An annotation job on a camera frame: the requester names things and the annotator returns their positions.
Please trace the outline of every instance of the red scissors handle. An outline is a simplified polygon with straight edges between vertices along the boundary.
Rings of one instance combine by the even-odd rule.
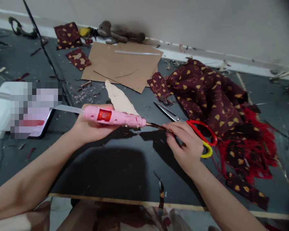
[[[191,126],[191,128],[194,130],[194,132],[195,132],[204,142],[206,142],[208,145],[210,145],[210,146],[212,147],[212,146],[215,146],[215,145],[217,144],[217,136],[216,136],[216,134],[211,130],[211,128],[210,128],[207,124],[205,124],[205,123],[203,123],[203,122],[201,122],[201,121],[197,121],[197,120],[187,120],[186,123],[187,123],[189,126]],[[206,129],[208,129],[208,130],[210,131],[211,135],[212,135],[212,140],[213,140],[213,142],[210,143],[210,142],[201,134],[201,132],[194,126],[194,124],[200,124],[200,125],[204,126]]]

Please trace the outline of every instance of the hand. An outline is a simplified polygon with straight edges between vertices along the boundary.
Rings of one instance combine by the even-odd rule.
[[[84,104],[82,109],[92,104]],[[112,104],[93,105],[105,109],[114,110]],[[100,126],[94,121],[85,120],[83,114],[79,114],[74,126],[69,131],[76,141],[79,141],[82,145],[94,141],[98,141],[109,135],[112,131],[116,130],[117,125],[105,125]]]
[[[163,124],[163,127],[171,130],[182,140],[183,145],[178,145],[175,136],[172,133],[166,133],[167,143],[173,151],[174,157],[186,174],[192,177],[201,164],[203,141],[187,123],[172,122]]]

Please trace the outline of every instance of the pink hot glue gun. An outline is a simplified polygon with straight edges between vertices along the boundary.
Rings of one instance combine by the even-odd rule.
[[[84,110],[84,118],[99,124],[121,125],[125,127],[143,128],[146,120],[140,116],[127,114],[115,110],[108,110],[95,106],[87,106]]]
[[[69,111],[83,114],[86,120],[91,120],[99,124],[120,125],[124,127],[143,128],[145,126],[155,127],[167,132],[170,130],[157,124],[148,123],[144,118],[125,112],[104,109],[96,106],[87,106],[84,110],[77,107],[59,105],[55,107],[57,110]]]

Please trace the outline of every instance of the gray stuffed animal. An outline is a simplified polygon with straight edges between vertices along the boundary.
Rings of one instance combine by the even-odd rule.
[[[106,41],[107,44],[115,44],[118,42],[127,43],[127,38],[136,39],[138,43],[142,43],[145,40],[144,33],[137,34],[137,33],[127,32],[124,30],[116,30],[112,28],[111,23],[109,21],[102,22],[97,32],[99,35],[103,37],[109,37],[109,36],[113,37],[113,40]]]

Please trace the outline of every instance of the baseboard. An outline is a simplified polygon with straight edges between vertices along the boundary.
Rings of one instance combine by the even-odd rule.
[[[11,25],[8,22],[8,17],[16,18],[21,24],[25,31],[32,31],[33,26],[30,18],[26,14],[5,11],[0,9],[0,28],[12,30]],[[40,18],[33,16],[36,24],[38,25],[39,31],[42,36],[56,38],[54,26],[66,24],[69,22],[56,21],[46,18]],[[77,25],[80,27],[88,27],[88,25]],[[105,40],[97,38],[98,42],[105,43]],[[163,58],[169,58],[179,61],[187,61],[187,57],[193,57],[210,67],[220,67],[224,60],[227,60],[230,66],[227,66],[226,70],[239,71],[244,73],[256,74],[266,77],[274,77],[270,70],[279,70],[280,73],[289,70],[289,66],[281,66],[274,63],[262,62],[261,60],[254,60],[245,57],[239,57],[230,54],[221,54],[213,51],[181,46],[179,44],[168,43],[166,41],[160,41],[161,45],[159,50],[164,52]]]

